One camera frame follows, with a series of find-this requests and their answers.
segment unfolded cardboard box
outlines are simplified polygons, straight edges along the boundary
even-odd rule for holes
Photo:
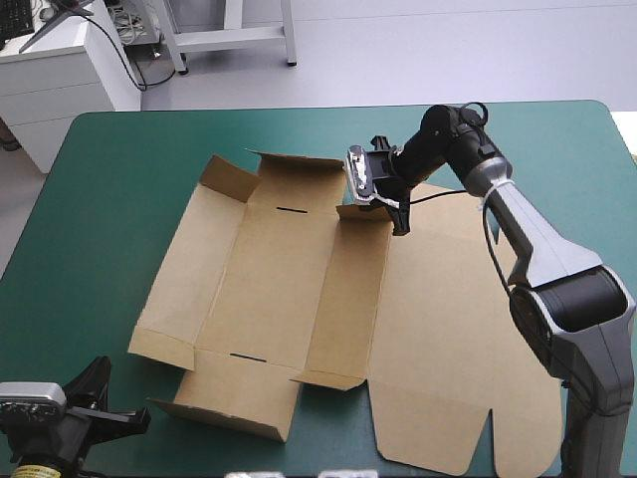
[[[463,474],[491,411],[499,475],[543,472],[559,387],[513,325],[476,200],[416,206],[392,237],[383,209],[335,207],[341,161],[261,156],[258,175],[213,157],[157,273],[129,351],[189,370],[158,406],[285,441],[300,382],[367,380],[384,457]]]

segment cabinet drawer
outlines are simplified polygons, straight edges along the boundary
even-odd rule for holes
[[[42,172],[49,172],[74,118],[11,126],[11,132]]]
[[[110,111],[112,104],[99,83],[0,97],[0,118],[9,126]]]
[[[0,64],[0,97],[98,83],[86,52]]]

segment white metal frame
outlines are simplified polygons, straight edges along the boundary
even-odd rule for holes
[[[285,45],[288,64],[297,64],[292,0],[281,0],[283,27],[243,28],[243,0],[226,0],[223,30],[191,33],[178,30],[169,0],[152,0],[152,4],[172,63],[181,74],[188,72],[183,56],[185,53],[234,50],[258,45]]]

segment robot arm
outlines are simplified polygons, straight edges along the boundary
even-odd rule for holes
[[[518,257],[505,284],[514,322],[551,376],[569,389],[563,478],[616,478],[634,387],[630,351],[635,302],[597,254],[567,241],[520,193],[513,169],[464,105],[435,106],[402,149],[352,146],[346,172],[354,202],[383,206],[394,235],[409,232],[411,190],[448,163],[482,197]]]

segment yellow label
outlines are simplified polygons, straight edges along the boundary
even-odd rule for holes
[[[16,468],[11,478],[60,478],[58,470],[40,465],[24,465]]]

